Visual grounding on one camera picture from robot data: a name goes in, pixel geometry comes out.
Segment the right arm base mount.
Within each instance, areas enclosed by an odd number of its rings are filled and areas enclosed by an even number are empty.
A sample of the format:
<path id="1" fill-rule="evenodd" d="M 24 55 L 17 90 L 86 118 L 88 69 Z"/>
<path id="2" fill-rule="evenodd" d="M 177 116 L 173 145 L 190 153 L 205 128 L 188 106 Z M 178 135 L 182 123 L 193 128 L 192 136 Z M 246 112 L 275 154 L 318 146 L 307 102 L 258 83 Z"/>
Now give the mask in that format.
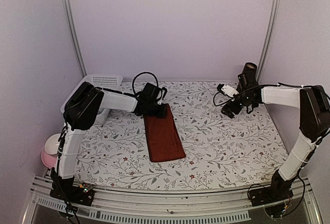
<path id="1" fill-rule="evenodd" d="M 293 181 L 294 179 L 285 181 L 276 171 L 271 179 L 270 186 L 249 189 L 247 197 L 251 201 L 252 206 L 260 206 L 289 199 L 293 197 L 291 189 Z"/>

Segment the dark red towel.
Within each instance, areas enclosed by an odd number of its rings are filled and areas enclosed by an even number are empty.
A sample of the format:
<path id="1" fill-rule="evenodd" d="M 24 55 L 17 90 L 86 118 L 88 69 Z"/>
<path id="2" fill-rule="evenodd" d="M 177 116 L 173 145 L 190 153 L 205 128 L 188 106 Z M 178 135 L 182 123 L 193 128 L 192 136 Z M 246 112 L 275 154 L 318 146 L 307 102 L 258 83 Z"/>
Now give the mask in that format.
<path id="1" fill-rule="evenodd" d="M 169 104 L 165 116 L 144 116 L 146 143 L 150 161 L 169 162 L 186 157 Z"/>

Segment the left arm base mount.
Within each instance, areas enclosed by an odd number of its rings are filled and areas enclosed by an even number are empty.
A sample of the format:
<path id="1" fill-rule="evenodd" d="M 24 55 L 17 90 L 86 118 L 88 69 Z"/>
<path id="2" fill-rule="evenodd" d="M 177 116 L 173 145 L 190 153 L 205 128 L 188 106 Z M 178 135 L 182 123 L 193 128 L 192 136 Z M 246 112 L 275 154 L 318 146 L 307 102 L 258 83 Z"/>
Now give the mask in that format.
<path id="1" fill-rule="evenodd" d="M 55 183 L 52 185 L 51 197 L 67 201 L 69 203 L 76 203 L 84 206 L 91 206 L 94 200 L 95 191 L 93 189 L 85 189 L 79 186 Z"/>

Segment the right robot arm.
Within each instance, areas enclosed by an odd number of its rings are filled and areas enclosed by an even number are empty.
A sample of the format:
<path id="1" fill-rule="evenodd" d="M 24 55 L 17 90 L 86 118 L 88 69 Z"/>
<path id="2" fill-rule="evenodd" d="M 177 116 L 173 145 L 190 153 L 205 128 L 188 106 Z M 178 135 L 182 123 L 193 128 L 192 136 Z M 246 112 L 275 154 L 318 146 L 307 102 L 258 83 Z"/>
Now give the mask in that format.
<path id="1" fill-rule="evenodd" d="M 242 109 L 251 113 L 260 104 L 295 109 L 297 137 L 287 159 L 272 177 L 267 189 L 270 201 L 278 201 L 287 187 L 308 164 L 322 140 L 329 135 L 329 96 L 321 85 L 259 84 L 255 73 L 243 72 L 238 85 L 220 84 L 218 93 L 228 97 L 221 103 L 221 113 L 233 118 Z"/>

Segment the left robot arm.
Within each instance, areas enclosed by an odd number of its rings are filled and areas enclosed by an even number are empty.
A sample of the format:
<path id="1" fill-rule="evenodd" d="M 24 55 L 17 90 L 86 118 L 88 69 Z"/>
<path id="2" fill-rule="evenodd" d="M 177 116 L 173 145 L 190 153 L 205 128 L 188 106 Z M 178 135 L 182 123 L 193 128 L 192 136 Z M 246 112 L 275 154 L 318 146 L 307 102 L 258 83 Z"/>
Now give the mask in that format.
<path id="1" fill-rule="evenodd" d="M 59 137 L 57 163 L 52 168 L 53 188 L 65 200 L 73 200 L 77 190 L 73 185 L 75 161 L 85 133 L 95 124 L 100 109 L 121 110 L 137 116 L 163 118 L 166 106 L 162 100 L 165 87 L 147 83 L 138 93 L 127 93 L 89 82 L 82 83 L 64 107 L 64 126 Z"/>

